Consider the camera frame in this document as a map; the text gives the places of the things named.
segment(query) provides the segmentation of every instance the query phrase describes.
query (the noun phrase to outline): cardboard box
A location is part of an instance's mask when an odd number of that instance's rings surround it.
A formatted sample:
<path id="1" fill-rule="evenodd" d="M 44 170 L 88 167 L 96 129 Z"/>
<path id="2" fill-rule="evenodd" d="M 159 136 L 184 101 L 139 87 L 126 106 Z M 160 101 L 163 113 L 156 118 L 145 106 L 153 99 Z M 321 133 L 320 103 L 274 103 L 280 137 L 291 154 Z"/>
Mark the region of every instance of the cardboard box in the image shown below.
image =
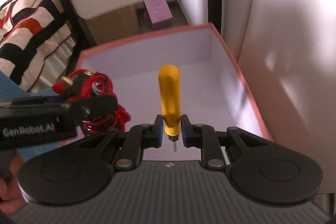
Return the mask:
<path id="1" fill-rule="evenodd" d="M 98 45 L 140 34 L 135 5 L 126 6 L 93 19 L 88 19 L 86 24 Z"/>

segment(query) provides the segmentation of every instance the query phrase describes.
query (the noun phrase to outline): metal rivet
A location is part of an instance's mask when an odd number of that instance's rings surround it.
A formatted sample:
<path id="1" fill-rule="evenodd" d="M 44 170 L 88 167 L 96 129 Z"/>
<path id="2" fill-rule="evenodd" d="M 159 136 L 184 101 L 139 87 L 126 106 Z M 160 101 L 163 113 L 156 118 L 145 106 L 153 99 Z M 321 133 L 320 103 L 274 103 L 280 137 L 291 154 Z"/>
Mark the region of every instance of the metal rivet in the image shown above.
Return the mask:
<path id="1" fill-rule="evenodd" d="M 63 76 L 61 78 L 61 80 L 62 80 L 65 88 L 70 88 L 74 84 L 73 80 L 69 77 L 66 77 L 66 76 Z"/>
<path id="2" fill-rule="evenodd" d="M 117 166 L 121 168 L 131 167 L 133 162 L 129 159 L 120 159 L 117 160 Z"/>
<path id="3" fill-rule="evenodd" d="M 211 159 L 208 161 L 209 167 L 219 168 L 224 165 L 224 161 L 220 159 Z"/>
<path id="4" fill-rule="evenodd" d="M 87 76 L 92 76 L 94 73 L 92 71 L 87 70 L 84 72 L 84 74 Z"/>

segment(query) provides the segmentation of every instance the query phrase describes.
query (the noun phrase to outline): red stripe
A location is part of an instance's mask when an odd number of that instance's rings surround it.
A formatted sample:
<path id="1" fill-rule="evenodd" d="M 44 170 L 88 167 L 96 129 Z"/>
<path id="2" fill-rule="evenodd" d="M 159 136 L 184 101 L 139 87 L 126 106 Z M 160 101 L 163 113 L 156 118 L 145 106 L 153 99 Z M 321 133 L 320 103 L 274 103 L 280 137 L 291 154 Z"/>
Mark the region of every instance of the red stripe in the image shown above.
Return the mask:
<path id="1" fill-rule="evenodd" d="M 5 17 L 3 19 L 0 19 L 0 29 L 5 25 L 5 23 L 9 19 L 12 13 L 12 9 L 13 9 L 13 3 L 11 3 L 10 6 L 8 7 Z"/>
<path id="2" fill-rule="evenodd" d="M 29 31 L 35 35 L 37 34 L 40 30 L 42 30 L 43 28 L 40 25 L 40 22 L 38 22 L 35 18 L 28 18 L 22 22 L 20 22 L 18 25 L 16 25 L 11 32 L 7 35 L 7 37 L 3 40 L 5 41 L 8 37 L 11 36 L 11 34 L 19 28 L 27 28 L 29 29 Z"/>

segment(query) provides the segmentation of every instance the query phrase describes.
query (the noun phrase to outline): red yarn doll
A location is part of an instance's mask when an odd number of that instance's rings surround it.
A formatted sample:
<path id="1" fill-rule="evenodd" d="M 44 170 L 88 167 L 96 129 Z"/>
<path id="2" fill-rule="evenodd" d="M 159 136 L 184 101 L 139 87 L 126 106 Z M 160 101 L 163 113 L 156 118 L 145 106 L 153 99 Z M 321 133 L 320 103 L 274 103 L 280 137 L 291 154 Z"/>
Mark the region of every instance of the red yarn doll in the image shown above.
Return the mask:
<path id="1" fill-rule="evenodd" d="M 78 69 L 67 77 L 62 77 L 62 82 L 53 85 L 53 90 L 67 100 L 88 98 L 91 96 L 113 95 L 113 86 L 110 78 L 102 73 Z M 118 128 L 125 131 L 125 124 L 131 116 L 125 108 L 118 105 L 118 109 L 105 117 L 97 117 L 93 121 L 83 121 L 82 130 L 85 136 L 92 135 L 107 128 Z"/>

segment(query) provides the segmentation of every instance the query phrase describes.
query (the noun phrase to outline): gold bell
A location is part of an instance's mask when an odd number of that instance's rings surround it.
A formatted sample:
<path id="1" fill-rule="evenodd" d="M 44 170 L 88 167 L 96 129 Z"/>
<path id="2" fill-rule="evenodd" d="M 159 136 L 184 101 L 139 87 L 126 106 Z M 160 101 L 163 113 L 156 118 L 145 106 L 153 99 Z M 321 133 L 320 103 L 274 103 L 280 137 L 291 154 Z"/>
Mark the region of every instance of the gold bell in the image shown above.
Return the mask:
<path id="1" fill-rule="evenodd" d="M 63 82 L 65 88 L 70 88 L 74 84 L 73 80 L 69 77 L 66 77 L 66 76 L 62 77 L 62 82 Z"/>
<path id="2" fill-rule="evenodd" d="M 94 73 L 92 71 L 89 71 L 89 70 L 85 71 L 84 74 L 88 75 L 88 76 L 94 75 Z"/>

